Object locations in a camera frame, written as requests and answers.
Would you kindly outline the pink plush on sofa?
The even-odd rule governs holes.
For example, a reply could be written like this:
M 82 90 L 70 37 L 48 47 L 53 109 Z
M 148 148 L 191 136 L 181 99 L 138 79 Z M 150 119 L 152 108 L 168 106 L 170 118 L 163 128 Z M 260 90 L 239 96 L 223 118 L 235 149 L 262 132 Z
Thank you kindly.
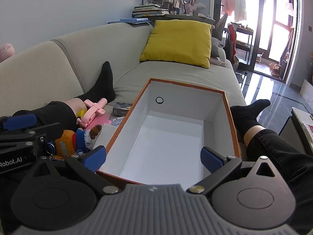
M 14 56 L 15 49 L 10 43 L 0 47 L 0 62 L 7 60 L 8 58 Z

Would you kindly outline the yellow tape measure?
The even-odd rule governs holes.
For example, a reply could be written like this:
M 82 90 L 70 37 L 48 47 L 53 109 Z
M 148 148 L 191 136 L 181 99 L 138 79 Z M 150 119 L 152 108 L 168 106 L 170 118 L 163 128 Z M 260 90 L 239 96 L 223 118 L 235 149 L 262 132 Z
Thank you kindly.
M 79 119 L 81 119 L 81 118 L 84 117 L 84 115 L 85 115 L 86 112 L 87 112 L 86 109 L 81 109 L 80 111 L 78 111 L 78 112 L 76 113 L 76 117 L 79 118 Z

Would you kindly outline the white coffee table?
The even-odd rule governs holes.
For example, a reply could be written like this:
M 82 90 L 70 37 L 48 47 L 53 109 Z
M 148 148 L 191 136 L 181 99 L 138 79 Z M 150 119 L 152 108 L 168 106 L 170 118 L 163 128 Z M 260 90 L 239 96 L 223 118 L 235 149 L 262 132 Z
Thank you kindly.
M 312 114 L 292 107 L 279 136 L 298 151 L 312 156 Z

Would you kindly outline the dark photo card box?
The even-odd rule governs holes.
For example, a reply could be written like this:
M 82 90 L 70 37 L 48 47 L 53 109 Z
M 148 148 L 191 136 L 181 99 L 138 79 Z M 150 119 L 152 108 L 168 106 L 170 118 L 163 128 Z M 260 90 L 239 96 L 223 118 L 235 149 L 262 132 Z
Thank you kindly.
M 112 114 L 117 117 L 126 116 L 131 106 L 131 103 L 117 102 L 113 106 Z

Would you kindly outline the brown plush toy blue shirt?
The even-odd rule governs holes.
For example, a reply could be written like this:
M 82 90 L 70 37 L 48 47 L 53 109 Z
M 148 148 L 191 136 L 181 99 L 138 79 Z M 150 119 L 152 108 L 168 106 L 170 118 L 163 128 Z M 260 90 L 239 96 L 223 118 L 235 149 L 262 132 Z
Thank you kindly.
M 86 154 L 93 150 L 101 131 L 101 125 L 95 125 L 91 129 L 85 130 L 79 128 L 76 132 L 64 130 L 61 138 L 48 143 L 48 150 L 52 156 L 56 156 L 59 159 L 64 159 L 74 154 Z

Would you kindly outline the blue white plastic packet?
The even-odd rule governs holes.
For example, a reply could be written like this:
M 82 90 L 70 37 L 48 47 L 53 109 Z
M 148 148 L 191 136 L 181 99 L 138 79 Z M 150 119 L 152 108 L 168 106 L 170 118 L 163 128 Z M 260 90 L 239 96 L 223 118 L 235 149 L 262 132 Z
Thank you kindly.
M 112 126 L 115 126 L 115 127 L 118 127 L 120 124 L 121 124 L 121 122 L 124 120 L 124 117 L 117 117 L 117 118 L 114 118 L 113 120 L 112 120 L 112 123 L 111 123 L 111 125 Z

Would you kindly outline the yellow cushion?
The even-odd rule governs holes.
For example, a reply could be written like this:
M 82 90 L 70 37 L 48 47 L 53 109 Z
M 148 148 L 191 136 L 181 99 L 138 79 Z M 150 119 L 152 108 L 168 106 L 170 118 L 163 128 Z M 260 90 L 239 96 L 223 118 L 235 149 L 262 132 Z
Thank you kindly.
M 209 69 L 210 24 L 193 20 L 156 20 L 140 61 L 169 61 Z

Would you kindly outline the black metal shelf rack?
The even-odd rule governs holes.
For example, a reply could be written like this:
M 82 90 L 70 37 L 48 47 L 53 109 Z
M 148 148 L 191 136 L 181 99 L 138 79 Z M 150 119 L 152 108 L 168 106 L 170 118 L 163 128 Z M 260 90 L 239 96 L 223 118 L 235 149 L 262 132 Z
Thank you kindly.
M 231 25 L 236 34 L 239 34 L 241 37 L 244 36 L 244 40 L 239 40 L 236 38 L 235 48 L 236 50 L 240 50 L 245 53 L 244 58 L 238 58 L 238 62 L 240 65 L 244 65 L 245 67 L 245 75 L 247 75 L 248 66 L 250 65 L 250 57 L 253 49 L 253 37 L 254 31 L 248 26 L 244 26 L 242 24 L 231 22 Z

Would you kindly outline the beige fabric sofa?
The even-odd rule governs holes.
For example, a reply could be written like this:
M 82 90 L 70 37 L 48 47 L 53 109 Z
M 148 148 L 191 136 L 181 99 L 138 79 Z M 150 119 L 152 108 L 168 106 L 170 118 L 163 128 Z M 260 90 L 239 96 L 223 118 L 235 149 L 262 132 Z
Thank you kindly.
M 166 79 L 224 91 L 229 105 L 244 96 L 230 63 L 209 69 L 167 61 L 140 62 L 152 27 L 114 23 L 65 34 L 30 47 L 1 63 L 1 115 L 66 101 L 94 86 L 110 63 L 118 102 L 135 101 L 145 83 Z

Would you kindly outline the orange white cardboard box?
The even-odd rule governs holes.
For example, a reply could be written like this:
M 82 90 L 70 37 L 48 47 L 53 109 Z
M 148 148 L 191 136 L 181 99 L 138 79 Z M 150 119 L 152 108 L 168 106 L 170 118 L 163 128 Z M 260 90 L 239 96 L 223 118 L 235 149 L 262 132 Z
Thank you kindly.
M 97 144 L 107 150 L 99 175 L 120 188 L 178 183 L 187 189 L 209 175 L 203 147 L 241 155 L 223 91 L 161 79 L 147 81 L 121 124 L 104 125 Z

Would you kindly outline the stack of books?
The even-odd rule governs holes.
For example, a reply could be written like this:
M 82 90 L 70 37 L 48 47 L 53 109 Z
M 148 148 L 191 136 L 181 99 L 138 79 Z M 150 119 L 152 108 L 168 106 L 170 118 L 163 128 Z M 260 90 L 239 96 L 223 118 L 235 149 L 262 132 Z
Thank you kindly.
M 158 4 L 147 4 L 134 7 L 132 11 L 133 18 L 148 18 L 150 16 L 164 16 L 169 14 L 167 9 Z

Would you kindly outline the person's left leg black sock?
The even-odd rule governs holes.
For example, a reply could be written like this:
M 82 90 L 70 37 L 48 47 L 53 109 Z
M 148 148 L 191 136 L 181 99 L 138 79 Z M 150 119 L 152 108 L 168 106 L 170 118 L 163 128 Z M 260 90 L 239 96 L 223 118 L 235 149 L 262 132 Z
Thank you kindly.
M 20 110 L 14 116 L 34 114 L 37 118 L 37 127 L 60 123 L 64 130 L 76 131 L 76 123 L 79 111 L 86 110 L 84 101 L 89 100 L 97 103 L 105 98 L 108 103 L 114 101 L 116 94 L 113 89 L 113 73 L 108 61 L 102 65 L 101 73 L 91 89 L 73 99 L 62 101 L 51 101 L 47 105 L 35 110 Z

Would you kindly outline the pink card holder wallet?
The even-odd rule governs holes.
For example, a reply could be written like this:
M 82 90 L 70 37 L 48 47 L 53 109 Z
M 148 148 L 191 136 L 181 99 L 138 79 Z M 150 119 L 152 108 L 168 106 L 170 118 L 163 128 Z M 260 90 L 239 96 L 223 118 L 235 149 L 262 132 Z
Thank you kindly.
M 84 130 L 90 130 L 96 125 L 101 125 L 101 126 L 103 126 L 104 124 L 111 125 L 112 122 L 109 119 L 109 117 L 110 117 L 110 114 L 104 114 L 102 116 L 95 117 L 95 119 L 90 123 L 90 125 L 88 125 Z

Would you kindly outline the person's leg black sock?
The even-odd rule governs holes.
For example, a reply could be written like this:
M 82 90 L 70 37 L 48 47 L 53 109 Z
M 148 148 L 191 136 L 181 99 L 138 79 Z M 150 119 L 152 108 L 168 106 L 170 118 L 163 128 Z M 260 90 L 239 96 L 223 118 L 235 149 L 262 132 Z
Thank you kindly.
M 296 199 L 290 226 L 299 234 L 307 234 L 312 230 L 312 156 L 299 152 L 258 123 L 258 115 L 270 105 L 269 100 L 259 99 L 247 106 L 232 106 L 230 111 L 238 135 L 246 145 L 248 160 L 265 155 L 275 165 Z
M 105 98 L 108 103 L 114 101 L 116 94 L 113 89 L 113 73 L 108 61 L 102 65 L 101 73 L 91 89 L 73 99 L 62 101 L 51 101 L 47 105 L 35 110 L 20 110 L 14 116 L 34 114 L 37 118 L 37 127 L 60 123 L 64 130 L 76 131 L 76 123 L 79 111 L 86 110 L 84 101 L 89 100 L 97 103 Z

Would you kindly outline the person's right leg black sock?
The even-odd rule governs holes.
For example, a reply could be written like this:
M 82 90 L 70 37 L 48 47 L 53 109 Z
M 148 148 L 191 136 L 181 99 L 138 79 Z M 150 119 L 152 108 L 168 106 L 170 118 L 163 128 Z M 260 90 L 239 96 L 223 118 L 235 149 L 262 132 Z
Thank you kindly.
M 299 152 L 258 123 L 258 115 L 270 105 L 269 100 L 259 99 L 247 106 L 232 106 L 230 111 L 238 135 L 246 145 L 248 160 L 265 155 L 275 165 L 296 199 L 290 226 L 299 234 L 307 234 L 312 230 L 312 156 Z

